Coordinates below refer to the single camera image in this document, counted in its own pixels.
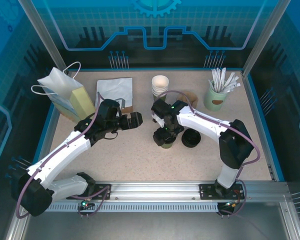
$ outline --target stacked paper cups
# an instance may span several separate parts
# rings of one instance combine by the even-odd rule
[[[168,91],[168,86],[169,86],[169,79],[166,76],[163,75],[157,75],[152,78],[152,94],[153,94],[153,99],[156,100],[157,97]],[[163,94],[160,98],[162,100],[166,100],[167,94]]]

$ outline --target black lid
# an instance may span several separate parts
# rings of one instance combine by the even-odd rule
[[[184,131],[182,135],[182,143],[188,148],[194,148],[201,141],[200,133],[192,128]]]

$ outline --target paper bag handle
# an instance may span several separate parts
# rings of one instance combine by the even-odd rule
[[[69,66],[67,66],[64,70],[63,73],[65,74],[65,71],[70,68],[72,65],[74,64],[79,64],[79,68],[78,71],[76,72],[76,74],[73,76],[73,79],[75,79],[75,77],[77,76],[77,74],[79,73],[80,69],[81,69],[81,63],[79,61],[75,61],[74,63],[71,63]]]
[[[42,86],[42,85],[32,85],[31,86],[31,92],[33,92],[34,94],[38,94],[38,95],[52,95],[52,94],[57,94],[56,92],[51,92],[51,93],[41,93],[41,92],[37,92],[33,89],[33,87],[41,87],[41,88],[47,88],[50,89],[47,86]]]

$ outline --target beige countertop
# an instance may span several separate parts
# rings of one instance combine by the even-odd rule
[[[170,149],[158,147],[153,141],[153,133],[159,124],[152,122],[151,106],[153,95],[151,79],[156,75],[169,78],[169,90],[191,91],[198,96],[197,110],[215,118],[227,121],[239,119],[244,122],[252,140],[261,151],[259,162],[244,167],[242,180],[271,180],[264,151],[257,132],[245,88],[230,92],[222,109],[208,111],[203,97],[212,79],[211,71],[117,71],[117,72],[80,72],[76,80],[82,83],[92,102],[96,100],[96,84],[100,79],[132,77],[133,110],[140,112],[143,124],[136,129],[119,131],[114,140],[100,140],[92,148],[73,160],[57,177],[69,178],[78,172],[86,172],[96,181],[214,181],[221,171],[218,144],[205,135],[195,148],[187,148],[181,142],[180,133]],[[170,93],[166,102],[173,104],[177,94]],[[56,148],[73,131],[75,123],[60,116],[51,149]],[[252,151],[246,161],[256,158]]]

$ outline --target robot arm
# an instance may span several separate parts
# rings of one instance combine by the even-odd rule
[[[17,201],[26,182],[33,176],[37,169],[39,172],[27,187],[21,205],[33,216],[43,213],[52,202],[73,195],[90,196],[95,192],[95,180],[85,174],[54,181],[57,175],[78,155],[91,148],[97,141],[105,138],[107,133],[117,133],[118,130],[128,130],[139,127],[142,116],[139,112],[132,112],[131,118],[121,115],[118,102],[105,99],[99,106],[99,111],[92,127],[76,141],[68,142],[78,137],[90,124],[91,119],[80,121],[74,131],[55,150],[36,164],[28,167],[26,171],[18,169],[12,173],[11,195]],[[52,158],[40,168],[41,164],[49,157]]]
[[[179,100],[169,105],[158,99],[151,109],[153,120],[161,126],[153,134],[158,146],[174,141],[184,127],[197,130],[219,144],[220,158],[224,164],[216,180],[216,190],[220,196],[224,196],[224,192],[235,183],[239,169],[253,147],[243,137],[220,124],[231,126],[250,138],[245,125],[237,119],[233,122],[224,121],[195,110],[197,114],[204,116],[199,117],[191,111],[188,104]]]

